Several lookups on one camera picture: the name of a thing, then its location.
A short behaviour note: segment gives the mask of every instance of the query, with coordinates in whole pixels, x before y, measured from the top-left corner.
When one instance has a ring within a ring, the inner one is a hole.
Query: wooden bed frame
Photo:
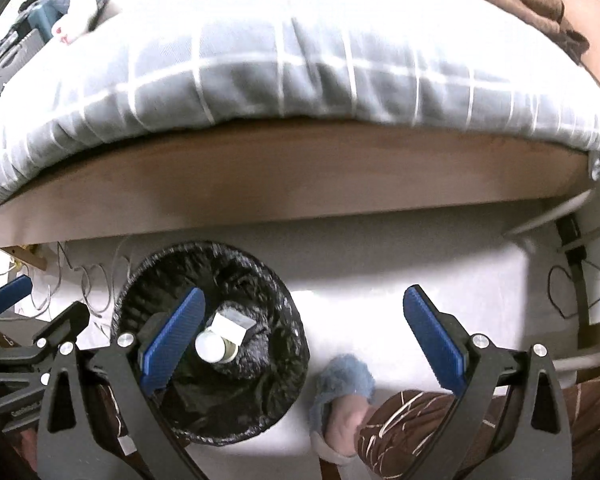
[[[65,164],[0,206],[0,247],[196,226],[573,196],[587,155],[491,134],[235,121]]]

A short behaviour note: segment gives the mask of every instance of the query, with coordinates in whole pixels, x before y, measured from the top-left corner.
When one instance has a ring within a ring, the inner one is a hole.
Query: white plush toy
[[[96,0],[69,0],[68,12],[56,22],[52,33],[61,43],[72,44],[89,31],[97,13]]]

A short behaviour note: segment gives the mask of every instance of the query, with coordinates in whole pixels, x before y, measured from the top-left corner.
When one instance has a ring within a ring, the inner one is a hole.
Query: white bottle cap
[[[215,332],[206,329],[196,337],[196,352],[207,363],[219,363],[226,354],[224,339]]]

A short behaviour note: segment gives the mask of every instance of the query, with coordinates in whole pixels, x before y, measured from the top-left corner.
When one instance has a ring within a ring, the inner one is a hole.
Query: blue gripper pad
[[[144,353],[140,388],[146,396],[167,387],[204,317],[205,295],[199,288],[194,288]]]
[[[29,276],[19,276],[0,287],[0,314],[20,300],[24,300],[32,290],[33,284]]]
[[[464,354],[436,317],[435,307],[418,285],[405,291],[402,307],[440,386],[460,397],[466,388]]]

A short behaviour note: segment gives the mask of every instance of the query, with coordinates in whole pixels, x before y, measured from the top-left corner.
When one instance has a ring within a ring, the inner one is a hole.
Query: person
[[[346,465],[360,457],[378,476],[400,478],[426,448],[454,401],[441,392],[406,390],[375,408],[374,379],[353,355],[332,360],[318,375],[310,410],[311,443],[326,462]],[[573,441],[573,477],[600,452],[600,377],[564,390]],[[486,458],[505,397],[494,397],[462,464]]]

